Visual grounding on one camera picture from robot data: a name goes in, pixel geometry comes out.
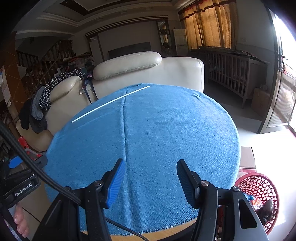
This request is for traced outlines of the person's left hand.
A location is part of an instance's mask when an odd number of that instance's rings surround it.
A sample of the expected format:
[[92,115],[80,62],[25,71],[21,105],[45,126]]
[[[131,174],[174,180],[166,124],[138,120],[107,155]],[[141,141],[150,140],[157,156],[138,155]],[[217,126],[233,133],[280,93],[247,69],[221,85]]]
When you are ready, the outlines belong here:
[[27,238],[29,234],[28,222],[25,219],[25,213],[22,206],[18,203],[15,208],[14,222],[16,229],[22,237]]

